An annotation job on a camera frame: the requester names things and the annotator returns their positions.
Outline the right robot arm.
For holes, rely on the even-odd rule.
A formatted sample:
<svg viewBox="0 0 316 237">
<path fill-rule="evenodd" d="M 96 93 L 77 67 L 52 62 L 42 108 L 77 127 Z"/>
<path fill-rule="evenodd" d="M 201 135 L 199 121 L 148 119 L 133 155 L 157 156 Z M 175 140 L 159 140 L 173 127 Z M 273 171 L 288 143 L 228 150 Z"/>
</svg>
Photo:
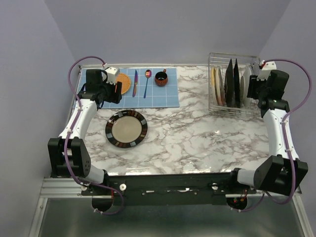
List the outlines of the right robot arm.
<svg viewBox="0 0 316 237">
<path fill-rule="evenodd" d="M 294 194 L 308 172 L 293 145 L 289 104 L 282 99 L 289 74 L 280 70 L 262 70 L 251 76 L 247 96 L 258 100 L 258 108 L 268 132 L 269 157 L 255 170 L 235 169 L 227 181 L 228 190 L 239 193 L 245 185 L 285 196 Z"/>
</svg>

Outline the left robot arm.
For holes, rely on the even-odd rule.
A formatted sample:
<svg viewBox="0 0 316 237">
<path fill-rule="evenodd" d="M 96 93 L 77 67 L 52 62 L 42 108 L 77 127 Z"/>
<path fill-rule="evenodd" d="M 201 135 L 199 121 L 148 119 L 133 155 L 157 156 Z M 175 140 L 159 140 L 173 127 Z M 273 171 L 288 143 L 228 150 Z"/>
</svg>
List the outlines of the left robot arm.
<svg viewBox="0 0 316 237">
<path fill-rule="evenodd" d="M 122 83 L 117 81 L 119 68 L 88 69 L 86 82 L 76 95 L 75 109 L 58 138 L 48 141 L 52 174 L 72 177 L 78 183 L 90 182 L 93 190 L 104 195 L 109 191 L 106 172 L 91 164 L 84 138 L 91 120 L 104 102 L 118 104 Z"/>
</svg>

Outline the teal and red plate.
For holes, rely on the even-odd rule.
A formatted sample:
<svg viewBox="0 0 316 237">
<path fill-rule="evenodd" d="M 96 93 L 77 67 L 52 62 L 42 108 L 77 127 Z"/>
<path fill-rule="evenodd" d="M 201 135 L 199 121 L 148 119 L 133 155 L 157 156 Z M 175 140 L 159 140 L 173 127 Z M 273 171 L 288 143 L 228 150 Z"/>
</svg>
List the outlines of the teal and red plate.
<svg viewBox="0 0 316 237">
<path fill-rule="evenodd" d="M 247 108 L 250 105 L 251 98 L 247 97 L 248 89 L 249 89 L 249 82 L 250 76 L 252 75 L 252 71 L 250 67 L 245 67 L 244 73 L 242 75 L 244 81 L 244 89 L 243 89 L 243 104 Z"/>
</svg>

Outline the black rimmed striped plate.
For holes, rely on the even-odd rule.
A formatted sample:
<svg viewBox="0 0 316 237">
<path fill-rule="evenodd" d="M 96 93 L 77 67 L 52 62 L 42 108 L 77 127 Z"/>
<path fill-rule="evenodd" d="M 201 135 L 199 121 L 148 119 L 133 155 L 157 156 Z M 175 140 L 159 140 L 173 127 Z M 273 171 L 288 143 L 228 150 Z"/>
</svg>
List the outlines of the black rimmed striped plate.
<svg viewBox="0 0 316 237">
<path fill-rule="evenodd" d="M 123 110 L 112 115 L 105 126 L 108 141 L 123 149 L 137 146 L 147 135 L 148 123 L 135 110 Z"/>
</svg>

